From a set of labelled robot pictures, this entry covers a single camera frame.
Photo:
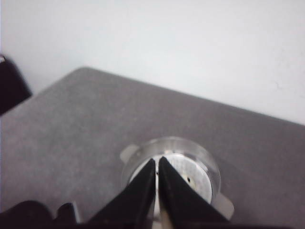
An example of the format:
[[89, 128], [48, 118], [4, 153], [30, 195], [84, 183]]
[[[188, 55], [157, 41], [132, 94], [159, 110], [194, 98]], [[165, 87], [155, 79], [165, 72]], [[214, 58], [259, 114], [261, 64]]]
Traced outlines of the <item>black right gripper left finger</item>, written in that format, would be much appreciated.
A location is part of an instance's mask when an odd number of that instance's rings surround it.
[[141, 229], [155, 198], [155, 161], [149, 160], [126, 188], [89, 221], [95, 229]]

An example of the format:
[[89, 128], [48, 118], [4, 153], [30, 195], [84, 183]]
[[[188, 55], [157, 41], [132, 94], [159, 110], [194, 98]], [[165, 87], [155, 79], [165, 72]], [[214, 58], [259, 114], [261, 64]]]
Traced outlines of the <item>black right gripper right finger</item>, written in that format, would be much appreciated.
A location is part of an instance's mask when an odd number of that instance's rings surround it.
[[175, 229], [227, 229], [229, 221], [197, 194], [162, 157], [158, 165], [159, 198]]

